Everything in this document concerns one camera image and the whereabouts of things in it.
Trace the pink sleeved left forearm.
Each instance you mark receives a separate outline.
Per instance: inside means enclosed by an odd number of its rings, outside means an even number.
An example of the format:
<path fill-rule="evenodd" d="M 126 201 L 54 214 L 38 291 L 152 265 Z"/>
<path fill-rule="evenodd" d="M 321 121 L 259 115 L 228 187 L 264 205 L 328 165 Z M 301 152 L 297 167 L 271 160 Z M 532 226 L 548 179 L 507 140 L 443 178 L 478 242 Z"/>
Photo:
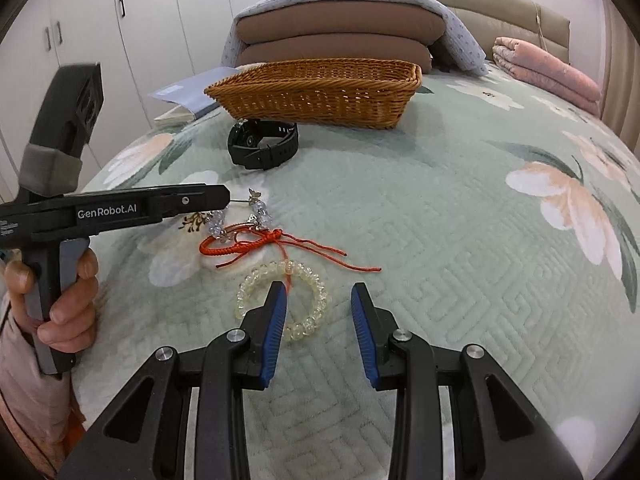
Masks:
<path fill-rule="evenodd" d="M 85 434 L 70 374 L 40 372 L 35 349 L 18 328 L 8 297 L 1 300 L 1 417 L 40 477 L 54 479 Z"/>

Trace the person's left hand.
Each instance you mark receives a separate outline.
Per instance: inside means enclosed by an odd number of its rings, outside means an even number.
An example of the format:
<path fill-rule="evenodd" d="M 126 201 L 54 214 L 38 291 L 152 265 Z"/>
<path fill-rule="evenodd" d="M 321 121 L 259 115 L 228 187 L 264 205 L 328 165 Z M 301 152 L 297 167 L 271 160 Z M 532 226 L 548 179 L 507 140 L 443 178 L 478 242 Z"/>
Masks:
<path fill-rule="evenodd" d="M 50 320 L 38 324 L 26 311 L 25 295 L 34 287 L 35 278 L 21 261 L 11 261 L 4 270 L 11 315 L 20 330 L 43 344 L 64 353 L 78 353 L 96 341 L 96 307 L 93 300 L 99 290 L 96 254 L 87 249 L 77 263 L 77 280 L 50 307 Z"/>

